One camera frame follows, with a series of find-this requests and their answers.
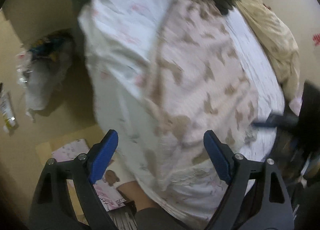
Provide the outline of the cream yellow quilt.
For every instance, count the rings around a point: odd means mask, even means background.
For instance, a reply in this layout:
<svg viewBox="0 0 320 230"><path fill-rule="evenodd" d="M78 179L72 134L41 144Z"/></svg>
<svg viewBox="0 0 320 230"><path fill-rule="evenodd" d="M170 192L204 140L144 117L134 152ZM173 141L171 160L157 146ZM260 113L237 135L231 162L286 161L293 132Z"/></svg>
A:
<svg viewBox="0 0 320 230"><path fill-rule="evenodd" d="M291 101L300 80L299 48L291 30L263 0L239 0L236 5L264 48L285 99Z"/></svg>

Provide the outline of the white plastic bag pile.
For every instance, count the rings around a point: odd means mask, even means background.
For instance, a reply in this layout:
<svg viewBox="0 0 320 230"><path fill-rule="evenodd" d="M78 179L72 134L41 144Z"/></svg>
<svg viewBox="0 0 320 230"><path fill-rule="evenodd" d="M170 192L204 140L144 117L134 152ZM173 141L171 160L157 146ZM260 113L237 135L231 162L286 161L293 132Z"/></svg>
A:
<svg viewBox="0 0 320 230"><path fill-rule="evenodd" d="M18 83L24 88L25 114L43 111L72 65L74 39L69 29L52 32L17 55Z"/></svg>

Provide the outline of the white floral bed sheet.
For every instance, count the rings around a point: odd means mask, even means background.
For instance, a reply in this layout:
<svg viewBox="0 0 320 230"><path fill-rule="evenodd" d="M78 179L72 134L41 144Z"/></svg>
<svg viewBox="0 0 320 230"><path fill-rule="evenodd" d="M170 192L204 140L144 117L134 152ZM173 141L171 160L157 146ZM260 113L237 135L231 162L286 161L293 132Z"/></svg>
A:
<svg viewBox="0 0 320 230"><path fill-rule="evenodd" d="M145 87L158 34L173 1L90 0L78 17L85 37L96 120L102 130L114 129L119 135L110 171L120 183L136 181L153 201L148 185L155 178L146 153L156 138L156 120L146 106ZM258 112L253 121L268 117L272 111L283 112L283 92L251 28L237 9L222 16L242 68L257 89ZM255 130L250 123L244 146L234 152L263 161L275 138L275 130Z"/></svg>

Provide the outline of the pink bear print pants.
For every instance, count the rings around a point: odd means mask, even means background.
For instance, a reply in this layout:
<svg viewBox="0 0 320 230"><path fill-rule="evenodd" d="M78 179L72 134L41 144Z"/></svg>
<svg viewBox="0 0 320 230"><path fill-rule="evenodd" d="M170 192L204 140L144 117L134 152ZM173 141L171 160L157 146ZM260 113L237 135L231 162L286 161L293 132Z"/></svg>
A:
<svg viewBox="0 0 320 230"><path fill-rule="evenodd" d="M175 218L201 228L225 192L204 133L214 131L239 151L258 112L257 89L212 0L173 1L152 53L145 103L156 120L148 192Z"/></svg>

